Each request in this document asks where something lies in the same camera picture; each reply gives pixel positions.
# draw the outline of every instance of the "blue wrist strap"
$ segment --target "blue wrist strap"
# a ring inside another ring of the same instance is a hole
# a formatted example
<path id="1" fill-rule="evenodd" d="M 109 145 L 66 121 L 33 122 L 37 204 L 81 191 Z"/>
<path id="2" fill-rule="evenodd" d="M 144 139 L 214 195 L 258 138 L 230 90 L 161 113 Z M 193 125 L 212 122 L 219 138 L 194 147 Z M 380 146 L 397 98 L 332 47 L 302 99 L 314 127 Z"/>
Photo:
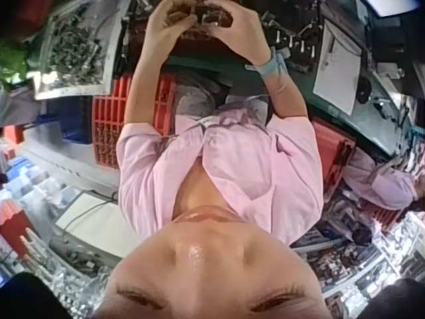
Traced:
<path id="1" fill-rule="evenodd" d="M 286 49 L 279 50 L 276 52 L 276 48 L 272 47 L 272 58 L 262 66 L 256 66 L 256 70 L 258 73 L 260 73 L 262 76 L 274 74 L 276 72 L 281 73 L 288 73 L 288 68 L 286 67 L 284 55 L 288 56 L 288 51 Z"/>

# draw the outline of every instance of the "white paper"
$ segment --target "white paper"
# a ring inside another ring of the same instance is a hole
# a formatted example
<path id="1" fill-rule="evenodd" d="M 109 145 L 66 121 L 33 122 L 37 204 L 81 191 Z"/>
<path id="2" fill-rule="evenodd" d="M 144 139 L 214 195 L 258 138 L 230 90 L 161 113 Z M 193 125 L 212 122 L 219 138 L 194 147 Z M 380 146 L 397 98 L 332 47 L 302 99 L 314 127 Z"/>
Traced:
<path id="1" fill-rule="evenodd" d="M 335 42 L 330 49 L 333 37 Z M 351 115 L 359 82 L 360 63 L 361 49 L 326 20 L 313 93 Z"/>
<path id="2" fill-rule="evenodd" d="M 59 218 L 56 225 L 63 229 L 87 209 L 104 202 L 103 199 L 83 193 Z M 121 258 L 130 254 L 141 242 L 124 219 L 120 208 L 113 203 L 93 209 L 75 220 L 66 231 L 101 251 Z"/>

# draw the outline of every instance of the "red basket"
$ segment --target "red basket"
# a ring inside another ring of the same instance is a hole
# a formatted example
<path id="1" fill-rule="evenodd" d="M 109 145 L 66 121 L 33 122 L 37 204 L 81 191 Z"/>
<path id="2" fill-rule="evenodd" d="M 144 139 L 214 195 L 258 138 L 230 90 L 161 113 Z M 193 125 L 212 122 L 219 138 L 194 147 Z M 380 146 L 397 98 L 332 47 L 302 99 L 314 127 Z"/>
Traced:
<path id="1" fill-rule="evenodd" d="M 92 107 L 92 139 L 96 162 L 99 165 L 118 168 L 116 144 L 124 126 L 124 112 L 131 77 L 123 76 L 114 81 L 111 96 L 97 96 Z M 155 97 L 153 127 L 163 136 L 171 133 L 171 115 L 175 96 L 174 76 L 162 74 Z"/>

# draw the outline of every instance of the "hand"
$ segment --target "hand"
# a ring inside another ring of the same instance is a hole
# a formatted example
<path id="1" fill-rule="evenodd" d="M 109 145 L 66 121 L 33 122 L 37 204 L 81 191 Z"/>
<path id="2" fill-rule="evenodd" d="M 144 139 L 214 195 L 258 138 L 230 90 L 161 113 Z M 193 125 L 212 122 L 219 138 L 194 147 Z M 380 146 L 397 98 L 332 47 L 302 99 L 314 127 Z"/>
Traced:
<path id="1" fill-rule="evenodd" d="M 141 60 L 158 62 L 160 66 L 167 60 L 180 35 L 197 22 L 196 15 L 191 15 L 170 26 L 168 13 L 176 5 L 194 3 L 195 0 L 162 0 L 158 4 L 147 24 Z"/>
<path id="2" fill-rule="evenodd" d="M 253 65 L 262 66 L 272 58 L 257 12 L 230 0 L 208 0 L 205 4 L 222 7 L 233 17 L 230 28 L 208 25 L 207 31 L 213 37 L 220 39 Z"/>

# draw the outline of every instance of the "black round object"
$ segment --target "black round object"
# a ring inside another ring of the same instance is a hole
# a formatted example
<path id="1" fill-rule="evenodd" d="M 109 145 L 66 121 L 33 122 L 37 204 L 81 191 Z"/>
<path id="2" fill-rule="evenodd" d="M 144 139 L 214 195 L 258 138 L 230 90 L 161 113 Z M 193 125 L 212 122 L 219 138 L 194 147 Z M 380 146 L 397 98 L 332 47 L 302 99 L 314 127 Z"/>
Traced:
<path id="1" fill-rule="evenodd" d="M 357 85 L 356 99 L 360 104 L 366 104 L 372 94 L 372 84 L 369 79 L 360 76 L 359 84 Z"/>

